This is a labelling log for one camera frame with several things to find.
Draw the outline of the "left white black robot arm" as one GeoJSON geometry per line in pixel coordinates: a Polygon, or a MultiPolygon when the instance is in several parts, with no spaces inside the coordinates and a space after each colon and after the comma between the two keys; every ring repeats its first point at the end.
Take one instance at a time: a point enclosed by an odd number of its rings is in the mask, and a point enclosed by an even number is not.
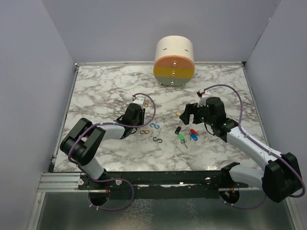
{"type": "Polygon", "coordinates": [[[71,159],[90,176],[89,183],[95,189],[105,186],[105,168],[101,166],[95,154],[103,140],[124,139],[135,133],[134,129],[144,123],[144,103],[130,103],[125,114],[115,120],[113,125],[93,126],[93,123],[81,118],[60,144],[60,150],[66,155],[70,150],[71,159]]]}

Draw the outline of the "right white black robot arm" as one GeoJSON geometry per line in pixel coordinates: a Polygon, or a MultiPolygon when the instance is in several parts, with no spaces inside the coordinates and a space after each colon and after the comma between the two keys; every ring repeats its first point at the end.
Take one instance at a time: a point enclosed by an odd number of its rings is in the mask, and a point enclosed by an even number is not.
{"type": "Polygon", "coordinates": [[[223,168],[224,173],[220,176],[223,186],[245,183],[261,189],[276,203],[287,197],[296,197],[297,191],[301,191],[299,196],[305,194],[306,186],[296,156],[282,154],[246,132],[238,122],[226,116],[224,103],[219,97],[209,97],[201,104],[187,104],[179,118],[188,125],[191,116],[194,124],[210,126],[213,135],[240,149],[260,167],[254,169],[239,163],[229,164],[223,168]]]}

